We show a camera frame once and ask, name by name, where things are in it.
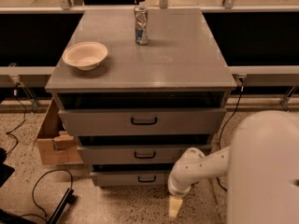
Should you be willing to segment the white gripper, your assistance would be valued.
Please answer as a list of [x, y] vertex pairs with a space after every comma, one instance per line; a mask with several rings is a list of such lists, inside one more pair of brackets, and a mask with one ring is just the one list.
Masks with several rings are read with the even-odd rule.
[[191, 185], [199, 180], [200, 163], [205, 154], [196, 147], [188, 148], [174, 164], [168, 177], [169, 216], [176, 217], [184, 197]]

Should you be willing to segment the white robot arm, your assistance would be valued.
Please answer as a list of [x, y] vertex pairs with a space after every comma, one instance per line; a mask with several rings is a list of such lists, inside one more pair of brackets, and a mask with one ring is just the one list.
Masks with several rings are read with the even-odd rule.
[[227, 224], [299, 224], [299, 115], [262, 111], [243, 119], [231, 145], [208, 156], [187, 149], [168, 177], [182, 198], [204, 178], [228, 178]]

